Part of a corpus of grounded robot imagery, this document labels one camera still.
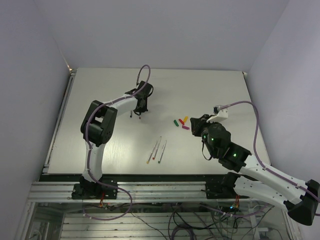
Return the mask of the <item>purple pen cap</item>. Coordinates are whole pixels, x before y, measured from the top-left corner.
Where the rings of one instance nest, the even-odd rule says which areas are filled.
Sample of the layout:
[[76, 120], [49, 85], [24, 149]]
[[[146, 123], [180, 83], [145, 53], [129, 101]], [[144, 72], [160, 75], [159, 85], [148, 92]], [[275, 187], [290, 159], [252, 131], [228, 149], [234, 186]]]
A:
[[186, 126], [186, 125], [182, 125], [181, 126], [183, 129], [185, 129], [185, 130], [189, 130], [190, 128], [188, 127], [188, 126]]

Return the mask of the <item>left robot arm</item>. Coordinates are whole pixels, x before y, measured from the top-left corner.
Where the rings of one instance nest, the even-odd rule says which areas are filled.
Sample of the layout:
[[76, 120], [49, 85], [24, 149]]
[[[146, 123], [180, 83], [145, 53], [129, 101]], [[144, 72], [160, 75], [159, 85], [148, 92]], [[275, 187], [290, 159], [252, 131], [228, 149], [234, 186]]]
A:
[[123, 96], [109, 102], [94, 100], [91, 102], [80, 131], [86, 144], [86, 160], [82, 177], [88, 183], [84, 187], [85, 194], [96, 199], [102, 193], [102, 186], [97, 183], [103, 175], [102, 161], [104, 149], [111, 139], [117, 117], [130, 112], [140, 116], [148, 111], [148, 97], [154, 87], [141, 81], [137, 88], [127, 91]]

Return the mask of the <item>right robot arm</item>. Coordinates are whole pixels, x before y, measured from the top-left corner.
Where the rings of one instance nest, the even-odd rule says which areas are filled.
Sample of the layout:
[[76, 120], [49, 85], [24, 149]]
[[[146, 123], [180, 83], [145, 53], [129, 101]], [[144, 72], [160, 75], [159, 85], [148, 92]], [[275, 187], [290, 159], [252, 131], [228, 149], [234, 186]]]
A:
[[255, 150], [233, 142], [223, 125], [227, 118], [227, 109], [215, 109], [212, 115], [192, 117], [190, 125], [178, 120], [173, 125], [153, 126], [149, 134], [158, 137], [163, 146], [154, 154], [164, 162], [155, 173], [212, 175], [213, 180], [205, 186], [208, 199], [259, 199], [311, 226], [320, 201], [319, 183], [291, 177], [262, 162]]

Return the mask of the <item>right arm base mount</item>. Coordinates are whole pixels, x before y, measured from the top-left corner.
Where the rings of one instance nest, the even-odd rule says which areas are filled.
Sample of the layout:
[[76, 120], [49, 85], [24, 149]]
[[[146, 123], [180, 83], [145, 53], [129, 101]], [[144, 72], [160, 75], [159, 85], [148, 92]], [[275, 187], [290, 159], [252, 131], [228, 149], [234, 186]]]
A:
[[214, 175], [205, 181], [205, 189], [201, 190], [206, 194], [207, 199], [235, 199], [237, 194], [234, 190], [236, 180], [240, 175], [228, 172], [224, 175]]

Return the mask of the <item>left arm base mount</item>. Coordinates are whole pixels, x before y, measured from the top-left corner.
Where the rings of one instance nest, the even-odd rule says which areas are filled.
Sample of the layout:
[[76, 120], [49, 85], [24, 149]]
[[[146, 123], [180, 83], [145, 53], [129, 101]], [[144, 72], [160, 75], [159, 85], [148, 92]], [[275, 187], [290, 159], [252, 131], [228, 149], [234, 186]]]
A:
[[118, 194], [118, 184], [111, 178], [102, 177], [100, 181], [112, 187], [88, 181], [81, 176], [79, 183], [73, 186], [71, 198], [73, 200], [115, 200]]

